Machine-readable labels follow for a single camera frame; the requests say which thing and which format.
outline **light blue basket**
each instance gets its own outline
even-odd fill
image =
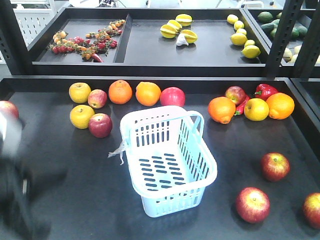
[[[120,122],[132,186],[145,213],[160,217],[196,207],[217,177],[197,111],[161,106],[130,112]]]

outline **red chili pepper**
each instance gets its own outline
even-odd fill
[[[266,101],[268,97],[278,92],[279,91],[275,87],[262,83],[256,87],[254,95],[256,98]]]
[[[245,99],[243,100],[242,103],[240,103],[240,105],[238,105],[236,108],[235,108],[235,113],[234,115],[237,116],[237,115],[241,115],[244,113],[245,111],[245,105],[247,104],[247,102],[250,100],[250,97],[248,95],[245,95]]]
[[[103,63],[103,62],[104,62],[104,61],[102,60],[102,58],[101,58],[98,54],[96,54],[96,53],[92,54],[91,57],[92,57],[94,60],[96,60],[98,63]]]

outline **fruit display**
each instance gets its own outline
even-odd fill
[[[109,49],[117,47],[118,42],[112,37],[121,35],[123,30],[119,29],[126,20],[120,19],[109,23],[108,26],[99,29],[97,32],[89,32],[85,38],[80,36],[69,37],[68,33],[59,30],[53,35],[53,43],[48,46],[54,54],[68,54],[76,52],[81,55],[83,61],[94,60],[97,63],[103,63],[103,59],[99,54],[108,55]]]
[[[254,40],[247,38],[245,24],[233,14],[228,15],[226,20],[229,24],[233,24],[235,30],[235,33],[230,36],[231,43],[236,46],[243,46],[241,53],[247,59],[257,58],[261,54],[261,50],[256,46]]]
[[[235,208],[240,217],[250,224],[265,220],[270,213],[268,195],[257,187],[246,187],[235,200]]]
[[[175,19],[169,20],[160,28],[161,35],[166,39],[173,39],[176,36],[176,45],[193,44],[198,39],[198,35],[190,29],[183,29],[191,25],[193,19],[188,14],[179,14]]]
[[[19,118],[18,107],[11,101],[0,100],[0,112],[11,115],[15,119]]]

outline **yellow apple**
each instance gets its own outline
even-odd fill
[[[88,105],[75,106],[70,112],[70,121],[78,129],[87,129],[90,118],[95,115],[95,111]]]
[[[77,104],[84,104],[88,101],[91,93],[90,86],[85,82],[76,82],[69,87],[69,96]]]

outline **apple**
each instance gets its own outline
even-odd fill
[[[76,104],[84,104],[91,93],[90,86],[85,82],[76,82],[69,87],[69,96]]]
[[[243,220],[255,224],[269,215],[270,201],[268,195],[259,188],[246,187],[238,194],[235,208]]]
[[[175,105],[183,107],[186,102],[186,95],[180,88],[171,86],[164,89],[160,94],[160,103],[162,106]]]
[[[304,200],[302,210],[311,227],[320,229],[320,192],[310,193]]]
[[[107,102],[107,93],[101,89],[95,89],[88,96],[88,104],[94,109],[102,108]]]
[[[260,163],[262,175],[270,182],[277,182],[290,172],[288,159],[279,152],[266,153]]]
[[[230,86],[225,91],[224,96],[231,99],[238,106],[246,99],[246,92],[239,86]]]
[[[6,101],[6,100],[1,100],[0,101],[0,111],[9,114],[12,117],[18,119],[19,118],[19,111],[17,106],[11,102],[11,101]]]
[[[96,138],[105,138],[111,133],[113,124],[109,115],[97,113],[89,120],[89,131]]]

